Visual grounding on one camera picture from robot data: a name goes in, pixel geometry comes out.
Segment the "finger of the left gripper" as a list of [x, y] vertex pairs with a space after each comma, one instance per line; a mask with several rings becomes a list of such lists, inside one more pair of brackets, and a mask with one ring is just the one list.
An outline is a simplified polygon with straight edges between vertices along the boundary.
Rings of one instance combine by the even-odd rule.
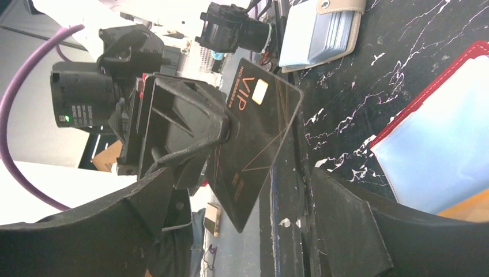
[[136, 98], [140, 101], [136, 133], [141, 137], [138, 178], [150, 174], [151, 165], [166, 154], [191, 145], [211, 150], [228, 137], [226, 95], [208, 83], [146, 74]]
[[202, 183], [200, 176], [209, 155], [209, 147], [191, 145], [156, 159], [151, 165], [151, 173], [162, 167], [167, 167], [172, 172], [175, 189], [183, 190], [198, 187]]

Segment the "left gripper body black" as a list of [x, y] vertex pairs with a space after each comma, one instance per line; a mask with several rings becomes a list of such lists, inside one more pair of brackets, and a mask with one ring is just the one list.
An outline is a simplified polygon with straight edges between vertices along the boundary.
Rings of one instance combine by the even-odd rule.
[[95, 62], [62, 61], [50, 75], [54, 118], [59, 128], [101, 132], [137, 78], [164, 65], [164, 42], [142, 24], [98, 30], [102, 53]]

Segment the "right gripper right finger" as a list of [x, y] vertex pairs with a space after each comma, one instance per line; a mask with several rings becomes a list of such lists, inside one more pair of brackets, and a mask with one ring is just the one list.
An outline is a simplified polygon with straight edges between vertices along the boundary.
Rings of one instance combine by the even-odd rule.
[[321, 259], [330, 276], [487, 276], [488, 224], [418, 211], [311, 173]]

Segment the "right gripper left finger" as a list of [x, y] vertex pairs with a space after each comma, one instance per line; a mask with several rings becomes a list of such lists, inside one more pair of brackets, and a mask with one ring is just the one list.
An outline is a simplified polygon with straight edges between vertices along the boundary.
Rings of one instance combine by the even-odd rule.
[[163, 168], [36, 223], [1, 227], [2, 276], [143, 276], [173, 190]]

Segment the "black vip credit card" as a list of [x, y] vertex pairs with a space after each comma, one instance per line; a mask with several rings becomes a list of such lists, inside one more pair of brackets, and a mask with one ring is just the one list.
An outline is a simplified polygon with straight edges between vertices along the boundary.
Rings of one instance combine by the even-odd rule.
[[300, 109], [304, 93], [249, 60], [239, 61], [226, 102], [228, 139], [211, 151], [205, 175], [241, 233]]

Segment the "red leather card holder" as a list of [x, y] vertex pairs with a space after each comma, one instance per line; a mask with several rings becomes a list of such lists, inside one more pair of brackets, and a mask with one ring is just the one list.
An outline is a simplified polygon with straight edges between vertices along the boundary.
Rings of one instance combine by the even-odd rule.
[[438, 215], [488, 189], [488, 43], [466, 49], [370, 149], [401, 205]]

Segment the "grey card holder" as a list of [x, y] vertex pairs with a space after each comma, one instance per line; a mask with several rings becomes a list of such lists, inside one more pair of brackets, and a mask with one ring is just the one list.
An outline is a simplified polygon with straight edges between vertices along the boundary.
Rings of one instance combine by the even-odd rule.
[[283, 73], [309, 69], [355, 49], [366, 1], [300, 1], [288, 12], [279, 67]]

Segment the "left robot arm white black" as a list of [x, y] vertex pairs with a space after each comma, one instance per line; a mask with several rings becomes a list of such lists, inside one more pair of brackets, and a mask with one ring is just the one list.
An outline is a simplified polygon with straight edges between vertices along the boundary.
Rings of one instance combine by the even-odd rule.
[[275, 76], [242, 58], [228, 93], [198, 72], [190, 59], [174, 74], [165, 67], [163, 31], [181, 33], [190, 47], [218, 53], [261, 51], [274, 26], [236, 5], [211, 1], [137, 1], [123, 18], [107, 1], [33, 1], [72, 36], [93, 62], [62, 61], [50, 74], [56, 125], [108, 131], [122, 143], [120, 175], [161, 180], [176, 190], [207, 181], [216, 195], [256, 196], [270, 179], [279, 151]]

